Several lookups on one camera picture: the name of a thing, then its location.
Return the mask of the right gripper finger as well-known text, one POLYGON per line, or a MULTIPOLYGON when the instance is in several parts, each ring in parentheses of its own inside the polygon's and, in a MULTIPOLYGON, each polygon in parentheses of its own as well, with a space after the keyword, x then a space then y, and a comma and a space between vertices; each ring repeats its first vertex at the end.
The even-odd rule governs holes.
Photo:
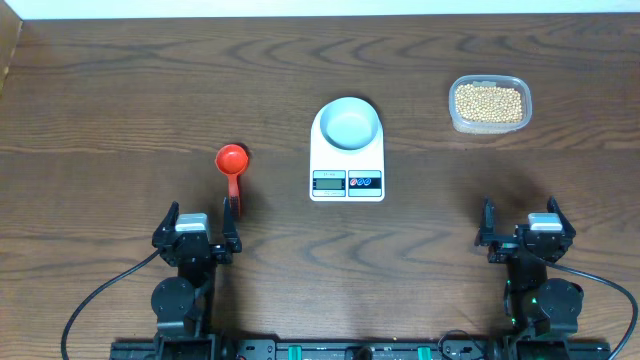
POLYGON ((478 243, 488 243, 495 235, 494 209, 493 202, 489 198, 485 198, 477 233, 478 243))
POLYGON ((554 196, 551 196, 549 198, 549 200, 547 201, 547 211, 549 213, 554 213, 558 216, 560 223, 563 227, 563 232, 566 235, 574 235, 575 234, 575 228, 571 225, 571 223, 569 222, 569 220, 566 218, 566 216, 563 214, 563 212, 561 211, 557 200, 555 199, 554 196))

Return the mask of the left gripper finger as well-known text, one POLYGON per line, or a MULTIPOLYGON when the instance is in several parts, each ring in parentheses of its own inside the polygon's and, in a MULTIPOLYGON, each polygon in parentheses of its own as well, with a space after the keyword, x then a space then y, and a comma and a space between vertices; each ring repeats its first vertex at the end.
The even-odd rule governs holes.
POLYGON ((173 243, 175 241, 175 225, 179 216, 179 204, 174 201, 152 235, 153 243, 173 243))
POLYGON ((240 237, 235 226, 235 220, 239 215, 239 200, 237 197, 224 199, 224 215, 222 233, 225 242, 230 246, 239 246, 240 237))

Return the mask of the red measuring scoop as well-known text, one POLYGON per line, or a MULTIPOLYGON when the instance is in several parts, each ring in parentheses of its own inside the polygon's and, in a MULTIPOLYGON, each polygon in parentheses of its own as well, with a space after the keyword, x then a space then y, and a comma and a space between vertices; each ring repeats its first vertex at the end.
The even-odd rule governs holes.
POLYGON ((248 168, 249 156, 242 146, 228 144, 218 151, 215 163, 218 170, 227 177, 231 212, 235 218, 238 218, 241 214, 239 177, 248 168))

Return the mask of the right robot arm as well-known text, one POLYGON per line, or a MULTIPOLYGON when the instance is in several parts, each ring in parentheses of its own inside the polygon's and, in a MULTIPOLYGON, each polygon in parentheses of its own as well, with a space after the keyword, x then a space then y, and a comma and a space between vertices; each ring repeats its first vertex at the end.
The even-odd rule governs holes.
POLYGON ((503 307, 513 332, 490 342, 490 359, 568 359, 568 337, 578 331, 583 289, 550 278, 547 269, 573 244, 574 227, 550 198, 547 210, 528 215, 511 235, 496 233, 494 204, 483 203, 475 244, 488 249, 490 263, 504 264, 507 282, 503 307))

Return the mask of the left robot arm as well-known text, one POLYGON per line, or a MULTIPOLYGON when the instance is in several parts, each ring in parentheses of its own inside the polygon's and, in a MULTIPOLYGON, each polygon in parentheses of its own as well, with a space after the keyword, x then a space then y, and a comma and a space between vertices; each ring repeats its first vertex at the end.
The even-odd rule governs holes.
POLYGON ((210 330, 216 268, 242 251, 235 227, 235 197, 223 200, 222 241, 214 243, 204 213, 182 214, 174 202, 154 231, 152 246, 177 275, 161 281, 151 296, 157 316, 157 359, 221 359, 226 351, 210 330))

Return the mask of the white kitchen scale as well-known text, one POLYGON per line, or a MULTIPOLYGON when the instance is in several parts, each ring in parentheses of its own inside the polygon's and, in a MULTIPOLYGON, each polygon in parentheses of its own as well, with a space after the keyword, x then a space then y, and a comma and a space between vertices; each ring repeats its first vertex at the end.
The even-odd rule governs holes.
POLYGON ((382 123, 379 135, 369 146, 357 151, 340 150, 321 134, 323 108, 314 118, 310 131, 310 199, 316 202, 382 201, 385 198, 382 123))

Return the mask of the grey bowl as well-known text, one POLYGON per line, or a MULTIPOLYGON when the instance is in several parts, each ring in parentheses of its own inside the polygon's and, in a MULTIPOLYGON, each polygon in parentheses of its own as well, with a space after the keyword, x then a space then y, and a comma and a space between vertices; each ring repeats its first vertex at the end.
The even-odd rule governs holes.
POLYGON ((381 129, 377 111, 361 98, 338 98, 320 114, 321 134, 340 150, 357 151, 369 146, 381 129))

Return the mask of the clear plastic container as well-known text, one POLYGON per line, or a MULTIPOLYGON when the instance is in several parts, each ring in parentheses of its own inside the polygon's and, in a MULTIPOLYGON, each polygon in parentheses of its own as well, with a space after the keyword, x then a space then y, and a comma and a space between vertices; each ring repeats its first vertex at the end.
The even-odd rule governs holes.
POLYGON ((532 93, 525 81, 507 75, 465 75, 449 89, 454 129, 498 135, 526 127, 533 116, 532 93))

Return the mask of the soybeans in container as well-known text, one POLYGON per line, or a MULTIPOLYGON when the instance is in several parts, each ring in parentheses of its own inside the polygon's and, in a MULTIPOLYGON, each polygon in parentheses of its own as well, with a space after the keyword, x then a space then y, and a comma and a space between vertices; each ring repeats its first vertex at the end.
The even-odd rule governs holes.
POLYGON ((523 118, 521 94, 513 88, 465 84, 454 91, 455 109, 469 122, 516 123, 523 118))

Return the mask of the cardboard side panel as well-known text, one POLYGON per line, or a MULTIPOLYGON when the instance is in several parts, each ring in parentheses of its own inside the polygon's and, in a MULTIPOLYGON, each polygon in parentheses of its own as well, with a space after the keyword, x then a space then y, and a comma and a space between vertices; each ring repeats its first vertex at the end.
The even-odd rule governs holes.
POLYGON ((0 22, 0 90, 3 90, 20 38, 23 20, 5 0, 1 0, 0 22))

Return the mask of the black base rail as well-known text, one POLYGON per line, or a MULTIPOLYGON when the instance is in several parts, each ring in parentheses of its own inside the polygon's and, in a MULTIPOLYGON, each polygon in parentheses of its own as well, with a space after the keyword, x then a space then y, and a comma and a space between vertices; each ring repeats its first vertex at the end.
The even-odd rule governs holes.
POLYGON ((506 354, 469 340, 391 343, 313 343, 273 340, 197 340, 114 342, 110 360, 222 359, 222 360, 440 360, 504 359, 506 354))

